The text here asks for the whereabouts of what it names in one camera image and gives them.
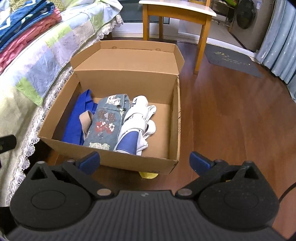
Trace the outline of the denim patchwork bag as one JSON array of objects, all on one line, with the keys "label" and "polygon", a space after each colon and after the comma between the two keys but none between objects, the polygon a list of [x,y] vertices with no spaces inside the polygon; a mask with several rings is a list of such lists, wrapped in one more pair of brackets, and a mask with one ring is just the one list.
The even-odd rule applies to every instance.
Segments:
[{"label": "denim patchwork bag", "polygon": [[94,114],[81,114],[79,119],[84,133],[83,146],[113,151],[129,109],[128,95],[116,94],[101,99]]}]

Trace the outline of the pastel patchwork quilt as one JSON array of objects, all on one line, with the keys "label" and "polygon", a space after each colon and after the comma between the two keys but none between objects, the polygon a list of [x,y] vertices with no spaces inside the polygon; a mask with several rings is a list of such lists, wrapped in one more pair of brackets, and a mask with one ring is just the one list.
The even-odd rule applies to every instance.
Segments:
[{"label": "pastel patchwork quilt", "polygon": [[93,1],[63,11],[62,21],[22,50],[1,74],[1,101],[18,90],[40,106],[73,55],[122,8],[119,1]]}]

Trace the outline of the brown cardboard box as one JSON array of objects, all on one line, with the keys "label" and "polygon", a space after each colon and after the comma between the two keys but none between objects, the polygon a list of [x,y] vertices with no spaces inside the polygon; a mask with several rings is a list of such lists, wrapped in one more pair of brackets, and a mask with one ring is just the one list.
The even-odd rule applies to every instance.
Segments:
[{"label": "brown cardboard box", "polygon": [[73,73],[51,106],[39,138],[73,159],[97,151],[103,166],[168,174],[180,157],[175,44],[101,41],[71,58]]}]

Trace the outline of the white canvas shopping bag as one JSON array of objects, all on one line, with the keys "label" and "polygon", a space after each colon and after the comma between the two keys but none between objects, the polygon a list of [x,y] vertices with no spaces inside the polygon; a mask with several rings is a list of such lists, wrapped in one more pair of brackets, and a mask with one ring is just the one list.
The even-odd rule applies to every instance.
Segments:
[{"label": "white canvas shopping bag", "polygon": [[144,95],[135,97],[121,126],[114,151],[138,155],[148,147],[147,139],[156,132],[156,124],[151,117],[157,107],[149,105]]}]

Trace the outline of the light green bed sheet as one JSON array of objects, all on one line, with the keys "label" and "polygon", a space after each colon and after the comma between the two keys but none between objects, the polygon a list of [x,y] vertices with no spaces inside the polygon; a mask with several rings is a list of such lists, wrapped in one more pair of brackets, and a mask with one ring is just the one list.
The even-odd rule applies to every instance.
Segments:
[{"label": "light green bed sheet", "polygon": [[[76,52],[102,40],[115,27],[123,24],[120,16],[116,16],[105,24]],[[25,178],[24,170],[29,168],[29,157],[35,152],[35,145],[40,138],[38,133],[59,92],[73,69],[70,62],[61,70],[52,87],[38,106],[31,102],[18,90],[13,91],[13,98],[1,101],[1,137],[14,135],[17,140],[13,150],[1,154],[1,206],[8,206]]]}]

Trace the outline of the green zigzag pattern cushion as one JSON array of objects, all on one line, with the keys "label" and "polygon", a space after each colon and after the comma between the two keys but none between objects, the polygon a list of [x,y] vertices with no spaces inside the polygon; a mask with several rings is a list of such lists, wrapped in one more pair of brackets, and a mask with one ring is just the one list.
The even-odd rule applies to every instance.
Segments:
[{"label": "green zigzag pattern cushion", "polygon": [[[10,0],[10,7],[11,11],[16,11],[20,7],[24,5],[24,3],[27,0]],[[55,4],[55,6],[60,10],[63,11],[65,9],[65,6],[63,5],[61,0],[50,0],[52,3]]]}]

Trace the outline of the washing machine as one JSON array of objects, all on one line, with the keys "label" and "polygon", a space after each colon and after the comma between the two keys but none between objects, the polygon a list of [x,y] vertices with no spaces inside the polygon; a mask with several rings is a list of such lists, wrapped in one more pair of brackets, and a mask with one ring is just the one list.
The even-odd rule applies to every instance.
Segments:
[{"label": "washing machine", "polygon": [[246,49],[256,52],[264,40],[275,1],[240,0],[236,6],[230,33]]}]

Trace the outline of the yellow object under box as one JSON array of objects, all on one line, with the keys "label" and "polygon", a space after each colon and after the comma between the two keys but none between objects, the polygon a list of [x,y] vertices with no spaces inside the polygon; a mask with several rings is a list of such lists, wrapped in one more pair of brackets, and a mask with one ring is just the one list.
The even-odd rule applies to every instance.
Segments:
[{"label": "yellow object under box", "polygon": [[141,178],[152,180],[158,176],[157,173],[139,172]]}]

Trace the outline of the grey-blue curtain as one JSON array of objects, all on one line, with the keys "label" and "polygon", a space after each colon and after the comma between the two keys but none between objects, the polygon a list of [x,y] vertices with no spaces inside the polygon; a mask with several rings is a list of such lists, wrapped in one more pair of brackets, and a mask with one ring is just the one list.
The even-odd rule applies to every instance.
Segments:
[{"label": "grey-blue curtain", "polygon": [[295,1],[276,1],[256,60],[279,77],[295,100]]}]

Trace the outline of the blue patterned folded blanket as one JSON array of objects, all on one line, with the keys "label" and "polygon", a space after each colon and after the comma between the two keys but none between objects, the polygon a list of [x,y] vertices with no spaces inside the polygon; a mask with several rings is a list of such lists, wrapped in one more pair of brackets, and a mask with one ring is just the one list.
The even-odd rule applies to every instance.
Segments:
[{"label": "blue patterned folded blanket", "polygon": [[1,52],[25,30],[54,12],[51,1],[26,1],[1,23]]}]

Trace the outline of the blue fabric bag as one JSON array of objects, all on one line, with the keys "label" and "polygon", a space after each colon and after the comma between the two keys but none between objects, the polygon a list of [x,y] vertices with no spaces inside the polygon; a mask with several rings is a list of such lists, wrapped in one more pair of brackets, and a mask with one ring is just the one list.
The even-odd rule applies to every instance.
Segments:
[{"label": "blue fabric bag", "polygon": [[88,89],[80,94],[74,104],[70,117],[68,118],[62,142],[83,145],[84,133],[79,116],[85,112],[87,114],[88,112],[94,114],[96,108],[97,103],[95,103],[91,97],[91,90]]}]

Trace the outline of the dark grey floor mat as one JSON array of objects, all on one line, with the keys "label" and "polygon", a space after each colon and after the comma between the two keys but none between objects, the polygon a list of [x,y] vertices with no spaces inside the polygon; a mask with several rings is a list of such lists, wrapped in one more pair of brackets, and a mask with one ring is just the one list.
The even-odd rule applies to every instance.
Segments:
[{"label": "dark grey floor mat", "polygon": [[258,70],[255,63],[245,54],[207,44],[205,47],[205,55],[210,64],[262,78],[262,73]]}]

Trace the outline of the pink ribbed folded towel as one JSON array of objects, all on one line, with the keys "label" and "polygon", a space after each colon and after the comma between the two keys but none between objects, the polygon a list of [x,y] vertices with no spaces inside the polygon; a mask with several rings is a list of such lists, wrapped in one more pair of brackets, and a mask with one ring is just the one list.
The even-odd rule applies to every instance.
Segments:
[{"label": "pink ribbed folded towel", "polygon": [[12,40],[10,44],[1,50],[1,73],[30,42],[61,20],[61,12],[55,7],[51,15],[36,22]]}]

